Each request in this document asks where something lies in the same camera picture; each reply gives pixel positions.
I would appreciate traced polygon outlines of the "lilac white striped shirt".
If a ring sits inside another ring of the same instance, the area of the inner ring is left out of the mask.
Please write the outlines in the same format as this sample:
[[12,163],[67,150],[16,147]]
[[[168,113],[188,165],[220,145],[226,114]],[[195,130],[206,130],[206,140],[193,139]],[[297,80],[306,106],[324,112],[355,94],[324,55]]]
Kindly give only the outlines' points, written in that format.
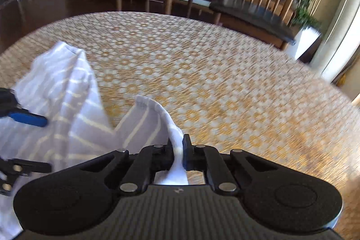
[[[49,163],[49,174],[19,177],[1,195],[2,239],[193,239],[191,202],[182,165],[183,133],[156,101],[135,98],[111,128],[83,50],[59,42],[37,57],[14,88],[22,108],[46,127],[1,118],[1,158]],[[111,153],[139,153],[171,141],[174,162],[138,195],[107,188],[84,163]]]

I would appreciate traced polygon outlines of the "gold lace tablecloth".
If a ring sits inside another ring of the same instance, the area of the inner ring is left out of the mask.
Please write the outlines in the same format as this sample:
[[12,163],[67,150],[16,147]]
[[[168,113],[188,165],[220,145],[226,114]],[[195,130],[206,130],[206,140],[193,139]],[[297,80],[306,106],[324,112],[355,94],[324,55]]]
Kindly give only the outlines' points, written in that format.
[[1,54],[1,85],[57,41],[86,52],[112,124],[137,94],[195,143],[241,148],[320,177],[342,194],[336,226],[359,238],[359,110],[307,66],[270,45],[196,20],[110,11],[44,26]]

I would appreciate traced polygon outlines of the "white plant pot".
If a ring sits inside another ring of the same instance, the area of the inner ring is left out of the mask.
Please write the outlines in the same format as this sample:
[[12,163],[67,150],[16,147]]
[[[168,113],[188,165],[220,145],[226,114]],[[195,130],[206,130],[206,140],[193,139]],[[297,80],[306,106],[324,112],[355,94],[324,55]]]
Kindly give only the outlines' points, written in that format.
[[285,53],[294,60],[298,60],[319,36],[321,33],[313,27],[302,28],[295,36],[295,43],[288,45]]

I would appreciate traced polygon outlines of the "white standing air conditioner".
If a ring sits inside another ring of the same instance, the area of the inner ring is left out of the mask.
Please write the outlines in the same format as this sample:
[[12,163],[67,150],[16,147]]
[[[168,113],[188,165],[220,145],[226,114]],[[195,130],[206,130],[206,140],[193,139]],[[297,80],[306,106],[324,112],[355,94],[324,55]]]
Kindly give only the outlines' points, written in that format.
[[310,68],[332,82],[359,46],[359,0],[340,0]]

